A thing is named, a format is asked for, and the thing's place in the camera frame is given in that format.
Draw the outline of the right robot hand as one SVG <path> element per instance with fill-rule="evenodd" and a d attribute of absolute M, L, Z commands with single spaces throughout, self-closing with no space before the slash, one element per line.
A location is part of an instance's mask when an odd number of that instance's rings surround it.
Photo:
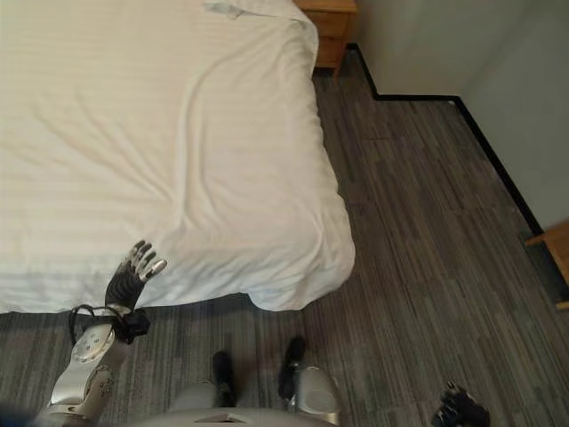
<path fill-rule="evenodd" d="M 440 402 L 440 407 L 431 418 L 432 426 L 487 427 L 491 424 L 489 411 L 456 383 L 449 382 L 446 385 Z"/>

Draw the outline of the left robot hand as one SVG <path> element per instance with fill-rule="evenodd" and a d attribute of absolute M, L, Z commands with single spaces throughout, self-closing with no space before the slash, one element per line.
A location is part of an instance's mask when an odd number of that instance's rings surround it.
<path fill-rule="evenodd" d="M 118 264 L 110 279 L 105 304 L 134 310 L 146 284 L 167 265 L 166 259 L 156 258 L 151 243 L 146 240 L 137 242 Z"/>

